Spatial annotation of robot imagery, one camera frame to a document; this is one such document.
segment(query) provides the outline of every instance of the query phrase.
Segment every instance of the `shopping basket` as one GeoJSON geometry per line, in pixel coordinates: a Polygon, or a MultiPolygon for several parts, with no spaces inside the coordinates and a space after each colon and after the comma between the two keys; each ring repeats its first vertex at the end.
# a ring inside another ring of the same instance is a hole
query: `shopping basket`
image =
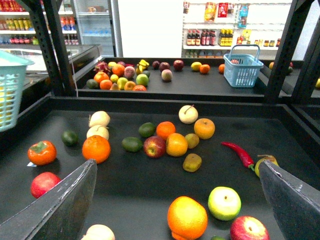
{"type": "Polygon", "coordinates": [[[253,88],[256,84],[260,69],[264,64],[259,61],[260,47],[257,44],[234,45],[229,54],[223,56],[224,77],[235,88],[253,88]],[[250,54],[232,54],[235,47],[257,47],[255,56],[250,54]]]}
{"type": "Polygon", "coordinates": [[[17,124],[26,68],[33,61],[0,50],[0,132],[17,124]]]}

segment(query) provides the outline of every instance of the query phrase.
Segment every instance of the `red chili pepper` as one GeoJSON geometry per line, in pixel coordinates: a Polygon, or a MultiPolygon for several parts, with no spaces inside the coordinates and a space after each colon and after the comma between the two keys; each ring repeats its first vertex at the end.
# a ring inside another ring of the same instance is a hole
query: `red chili pepper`
{"type": "Polygon", "coordinates": [[[254,169],[255,162],[252,160],[250,155],[243,148],[241,148],[240,146],[238,146],[232,142],[223,141],[223,142],[221,142],[221,144],[223,146],[229,147],[232,150],[234,150],[238,154],[238,156],[240,157],[243,166],[245,166],[248,169],[251,169],[252,171],[255,171],[255,169],[254,169]]]}

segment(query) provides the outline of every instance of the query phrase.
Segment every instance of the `white wall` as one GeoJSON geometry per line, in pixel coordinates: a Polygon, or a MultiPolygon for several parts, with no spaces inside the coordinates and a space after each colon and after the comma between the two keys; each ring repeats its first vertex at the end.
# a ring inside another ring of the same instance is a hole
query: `white wall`
{"type": "Polygon", "coordinates": [[[118,0],[125,58],[180,58],[183,1],[118,0]]]}
{"type": "Polygon", "coordinates": [[[318,18],[320,16],[320,7],[318,1],[314,1],[311,5],[309,14],[305,20],[302,33],[298,44],[295,48],[292,60],[302,61],[305,58],[307,47],[309,45],[312,33],[315,30],[318,18]]]}

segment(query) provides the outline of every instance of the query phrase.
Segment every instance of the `orange fruit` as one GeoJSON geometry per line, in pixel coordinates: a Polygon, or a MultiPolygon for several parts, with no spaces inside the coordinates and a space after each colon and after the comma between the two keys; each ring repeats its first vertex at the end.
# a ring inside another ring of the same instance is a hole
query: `orange fruit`
{"type": "Polygon", "coordinates": [[[146,87],[143,85],[135,85],[132,88],[132,91],[147,91],[146,87]]]}
{"type": "Polygon", "coordinates": [[[173,157],[181,157],[188,150],[188,141],[180,133],[172,133],[165,142],[166,153],[173,157]]]}
{"type": "Polygon", "coordinates": [[[200,66],[200,73],[207,74],[210,71],[210,66],[208,64],[202,64],[200,66]]]}
{"type": "Polygon", "coordinates": [[[224,65],[224,64],[221,64],[221,65],[219,66],[218,70],[219,70],[219,73],[220,73],[220,74],[224,74],[224,72],[225,72],[225,65],[224,65]]]}
{"type": "Polygon", "coordinates": [[[206,231],[208,215],[200,203],[188,196],[180,196],[169,206],[167,221],[174,239],[195,240],[206,231]]]}
{"type": "Polygon", "coordinates": [[[208,118],[200,118],[194,123],[194,133],[200,139],[209,139],[211,138],[216,130],[216,126],[213,121],[208,118]]]}
{"type": "Polygon", "coordinates": [[[99,135],[88,137],[82,145],[82,155],[86,160],[95,159],[97,164],[108,159],[111,152],[110,143],[99,135]]]}
{"type": "Polygon", "coordinates": [[[112,86],[112,81],[111,80],[102,80],[100,82],[100,89],[103,89],[103,90],[109,90],[112,86]]]}
{"type": "Polygon", "coordinates": [[[176,126],[170,121],[163,121],[156,126],[156,134],[163,140],[167,140],[170,134],[176,132],[176,126]]]}
{"type": "Polygon", "coordinates": [[[125,74],[125,66],[117,63],[112,67],[112,72],[120,78],[125,74]]]}
{"type": "Polygon", "coordinates": [[[103,71],[98,71],[98,72],[94,75],[93,79],[94,79],[98,84],[100,84],[103,80],[108,80],[108,79],[109,79],[109,76],[108,76],[108,74],[106,74],[106,73],[103,72],[103,71]]]}

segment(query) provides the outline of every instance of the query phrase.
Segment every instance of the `refrigerator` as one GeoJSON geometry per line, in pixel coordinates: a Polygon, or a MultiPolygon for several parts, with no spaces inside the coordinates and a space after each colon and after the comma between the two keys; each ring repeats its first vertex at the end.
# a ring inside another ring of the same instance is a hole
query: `refrigerator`
{"type": "Polygon", "coordinates": [[[73,0],[78,38],[82,45],[101,45],[102,57],[122,57],[118,3],[113,0],[73,0]]]}

